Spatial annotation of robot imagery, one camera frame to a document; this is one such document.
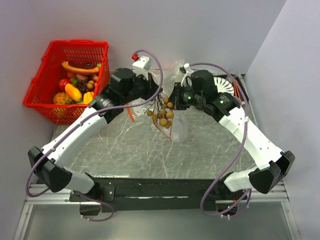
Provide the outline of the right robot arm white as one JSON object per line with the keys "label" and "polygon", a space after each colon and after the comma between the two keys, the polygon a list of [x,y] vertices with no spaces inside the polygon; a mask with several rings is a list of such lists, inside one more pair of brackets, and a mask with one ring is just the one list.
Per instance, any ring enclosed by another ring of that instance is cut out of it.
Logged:
{"label": "right robot arm white", "polygon": [[232,198],[237,191],[255,189],[262,194],[269,193],[289,172],[295,156],[291,151],[282,151],[274,145],[258,127],[245,115],[245,110],[233,94],[220,91],[215,76],[208,70],[185,70],[181,82],[174,84],[169,97],[176,110],[190,106],[201,108],[204,113],[225,127],[255,162],[255,167],[233,172],[222,179],[219,195]]}

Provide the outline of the clear zip bag orange zipper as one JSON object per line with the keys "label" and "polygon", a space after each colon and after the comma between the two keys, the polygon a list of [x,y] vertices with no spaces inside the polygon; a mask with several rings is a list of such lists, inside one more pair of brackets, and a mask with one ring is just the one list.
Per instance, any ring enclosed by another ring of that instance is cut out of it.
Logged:
{"label": "clear zip bag orange zipper", "polygon": [[180,143],[187,139],[188,136],[188,123],[183,112],[180,112],[176,109],[176,105],[173,107],[173,125],[170,129],[159,130],[164,134],[171,142]]}

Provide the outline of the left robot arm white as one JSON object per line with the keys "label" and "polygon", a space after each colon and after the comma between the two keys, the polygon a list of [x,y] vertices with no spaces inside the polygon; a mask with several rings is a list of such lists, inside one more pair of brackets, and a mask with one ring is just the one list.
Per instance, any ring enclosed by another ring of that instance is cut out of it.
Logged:
{"label": "left robot arm white", "polygon": [[161,91],[162,82],[155,83],[150,73],[137,75],[129,68],[119,68],[85,108],[80,117],[55,140],[42,148],[28,151],[31,174],[35,174],[53,193],[63,189],[80,192],[88,201],[95,200],[100,189],[86,173],[67,168],[72,155],[89,138],[106,127],[134,100],[152,101]]}

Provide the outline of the orange mango toy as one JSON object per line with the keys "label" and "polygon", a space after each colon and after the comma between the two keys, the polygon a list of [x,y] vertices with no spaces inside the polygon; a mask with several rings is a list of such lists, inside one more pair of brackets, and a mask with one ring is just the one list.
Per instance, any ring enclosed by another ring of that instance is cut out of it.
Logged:
{"label": "orange mango toy", "polygon": [[83,99],[82,93],[73,84],[67,83],[65,85],[65,92],[75,102],[81,102]]}

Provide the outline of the brown longan bunch toy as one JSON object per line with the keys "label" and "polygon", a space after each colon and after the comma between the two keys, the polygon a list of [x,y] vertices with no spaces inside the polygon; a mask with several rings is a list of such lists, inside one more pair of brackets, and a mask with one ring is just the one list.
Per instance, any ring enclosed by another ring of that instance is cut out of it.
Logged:
{"label": "brown longan bunch toy", "polygon": [[144,113],[151,118],[158,130],[168,130],[173,126],[174,106],[169,97],[164,92],[161,92]]}

